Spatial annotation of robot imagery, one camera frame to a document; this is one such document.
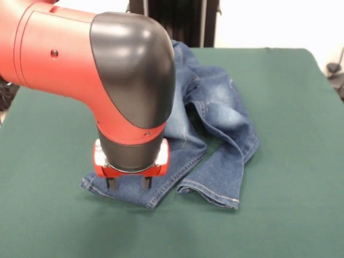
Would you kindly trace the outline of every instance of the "red robot arm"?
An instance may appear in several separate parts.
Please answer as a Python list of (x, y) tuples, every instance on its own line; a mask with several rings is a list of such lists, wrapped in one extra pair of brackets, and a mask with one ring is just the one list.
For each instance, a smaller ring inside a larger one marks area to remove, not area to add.
[(145, 16), (96, 15), (54, 2), (1, 0), (0, 76), (90, 108), (99, 131), (99, 176), (165, 174), (169, 159), (156, 161), (169, 156), (163, 130), (175, 87), (166, 31)]

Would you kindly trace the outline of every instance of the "blue jeans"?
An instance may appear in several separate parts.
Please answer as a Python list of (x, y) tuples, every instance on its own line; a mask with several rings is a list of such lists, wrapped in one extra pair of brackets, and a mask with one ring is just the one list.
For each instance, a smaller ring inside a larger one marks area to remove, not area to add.
[[(81, 187), (102, 195), (154, 209), (178, 183), (177, 192), (199, 192), (208, 202), (221, 207), (239, 207), (244, 164), (259, 147), (254, 125), (233, 80), (220, 67), (202, 66), (184, 43), (172, 41), (176, 65), (176, 90), (172, 113), (164, 137), (171, 160), (167, 175), (154, 177), (152, 188), (141, 186), (142, 177), (123, 176), (117, 189), (107, 189), (104, 178), (91, 173)], [(206, 143), (197, 135), (185, 106), (193, 106), (205, 129), (224, 143), (199, 168)]]

